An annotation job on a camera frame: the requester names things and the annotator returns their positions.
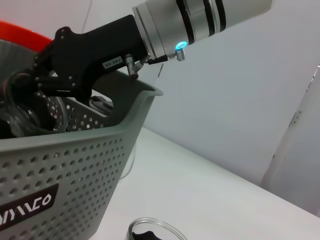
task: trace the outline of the white panel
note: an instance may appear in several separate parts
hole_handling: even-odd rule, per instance
[[[262,187],[320,217],[320,74],[275,152]]]
[[[270,12],[164,65],[145,126],[259,184],[320,60],[318,0]]]
[[[91,0],[0,0],[0,19],[51,39],[68,26],[81,33]]]

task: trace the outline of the label sticker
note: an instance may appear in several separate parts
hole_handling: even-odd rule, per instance
[[[108,68],[111,68],[115,65],[118,65],[118,64],[122,64],[124,61],[122,60],[122,58],[120,56],[114,58],[114,59],[111,59],[109,61],[106,61],[104,63],[102,63],[103,67],[105,69],[108,69]]]
[[[0,206],[0,232],[51,208],[59,184]]]

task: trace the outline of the white wall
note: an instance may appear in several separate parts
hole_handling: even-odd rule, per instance
[[[276,0],[187,48],[164,65],[147,128],[259,184],[320,61],[319,9]]]
[[[91,0],[0,0],[0,20],[51,39],[68,26],[81,33]]]

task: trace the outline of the basket handle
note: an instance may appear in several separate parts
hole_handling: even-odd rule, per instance
[[[142,91],[155,91],[152,86],[139,80],[132,81],[120,71],[111,72],[98,79],[93,90],[110,98],[113,103],[113,110],[105,127],[121,123]]]

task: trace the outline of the robotic arm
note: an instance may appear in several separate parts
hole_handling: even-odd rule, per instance
[[[133,8],[134,16],[84,34],[63,27],[34,58],[28,80],[15,88],[85,101],[101,76],[127,66],[130,77],[137,79],[144,63],[183,61],[184,47],[267,12],[273,2],[146,0]],[[51,71],[57,76],[49,76]]]

